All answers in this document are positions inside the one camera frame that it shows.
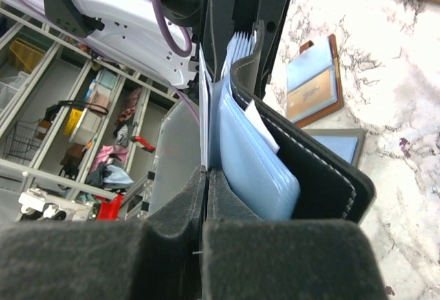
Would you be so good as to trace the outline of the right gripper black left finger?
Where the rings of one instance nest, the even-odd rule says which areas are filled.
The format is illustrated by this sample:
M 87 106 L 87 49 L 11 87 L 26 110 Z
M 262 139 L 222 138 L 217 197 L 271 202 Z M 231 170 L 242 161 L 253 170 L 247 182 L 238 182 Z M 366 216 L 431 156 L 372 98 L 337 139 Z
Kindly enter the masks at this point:
M 2 299 L 198 299 L 206 171 L 146 219 L 1 227 Z

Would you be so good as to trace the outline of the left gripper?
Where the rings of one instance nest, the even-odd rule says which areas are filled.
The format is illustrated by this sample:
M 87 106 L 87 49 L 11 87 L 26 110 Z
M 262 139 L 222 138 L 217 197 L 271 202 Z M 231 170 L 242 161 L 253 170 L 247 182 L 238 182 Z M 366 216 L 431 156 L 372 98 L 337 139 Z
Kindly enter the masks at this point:
M 291 0 L 203 0 L 201 37 L 206 65 L 214 81 L 220 78 L 226 46 L 235 32 L 263 35 L 256 78 L 246 85 L 258 97 L 265 95 Z

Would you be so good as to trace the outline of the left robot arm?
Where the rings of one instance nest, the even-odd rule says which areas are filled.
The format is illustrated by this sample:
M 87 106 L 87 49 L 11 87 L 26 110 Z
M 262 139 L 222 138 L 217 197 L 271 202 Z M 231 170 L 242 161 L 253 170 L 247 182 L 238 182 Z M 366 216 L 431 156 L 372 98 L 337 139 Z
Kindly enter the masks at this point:
M 265 95 L 291 0 L 43 0 L 45 16 L 95 53 L 135 67 L 194 96 L 199 57 L 214 81 L 237 32 L 257 35 L 256 61 L 238 80 Z

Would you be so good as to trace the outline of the black card holder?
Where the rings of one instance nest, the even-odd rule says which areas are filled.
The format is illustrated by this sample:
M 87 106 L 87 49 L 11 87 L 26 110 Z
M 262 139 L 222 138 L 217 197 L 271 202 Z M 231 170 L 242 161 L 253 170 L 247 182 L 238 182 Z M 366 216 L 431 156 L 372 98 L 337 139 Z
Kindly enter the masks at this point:
M 260 22 L 234 33 L 219 81 L 201 73 L 209 216 L 360 222 L 375 197 L 372 181 L 253 94 L 263 40 Z

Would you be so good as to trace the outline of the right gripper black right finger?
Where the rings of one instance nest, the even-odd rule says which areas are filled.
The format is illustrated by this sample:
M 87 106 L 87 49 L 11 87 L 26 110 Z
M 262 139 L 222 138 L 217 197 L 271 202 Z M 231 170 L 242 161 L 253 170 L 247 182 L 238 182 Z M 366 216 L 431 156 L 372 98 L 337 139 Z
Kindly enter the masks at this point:
M 264 222 L 209 177 L 203 226 L 204 299 L 385 299 L 371 245 L 338 219 Z

